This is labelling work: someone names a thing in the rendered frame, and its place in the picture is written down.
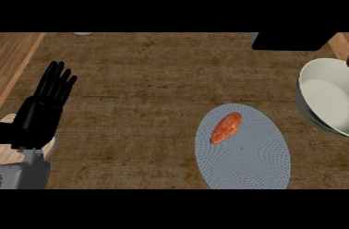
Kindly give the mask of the black appliance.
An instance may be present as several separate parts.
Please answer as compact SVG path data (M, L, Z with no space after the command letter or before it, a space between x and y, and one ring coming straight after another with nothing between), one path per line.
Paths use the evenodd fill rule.
M252 48L271 51L318 51L334 32L250 32Z

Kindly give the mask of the grey oval placemat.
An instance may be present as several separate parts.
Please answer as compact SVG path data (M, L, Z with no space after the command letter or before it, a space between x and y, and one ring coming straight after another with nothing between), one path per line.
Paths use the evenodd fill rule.
M215 128L232 112L241 114L238 131L213 144ZM288 187L291 163L283 133L263 113L246 104L223 104L204 116L195 136L195 157L212 189Z

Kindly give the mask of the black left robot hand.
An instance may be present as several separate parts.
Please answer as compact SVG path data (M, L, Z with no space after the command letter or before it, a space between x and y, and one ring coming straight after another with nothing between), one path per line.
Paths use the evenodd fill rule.
M9 144L15 150L37 150L49 143L77 79L71 70L64 69L64 62L52 61L13 121L0 122L0 144Z

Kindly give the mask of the orange sweet potato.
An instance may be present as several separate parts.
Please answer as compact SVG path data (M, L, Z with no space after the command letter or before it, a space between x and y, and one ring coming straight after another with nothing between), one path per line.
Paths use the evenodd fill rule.
M219 144L225 141L238 131L241 124L241 114L238 112L229 113L219 121L217 126L215 128L210 143Z

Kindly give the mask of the white bowl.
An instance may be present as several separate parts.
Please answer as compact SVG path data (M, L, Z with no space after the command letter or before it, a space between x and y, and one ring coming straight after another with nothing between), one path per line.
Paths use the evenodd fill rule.
M294 101L305 120L349 138L349 66L342 60L318 58L305 64Z

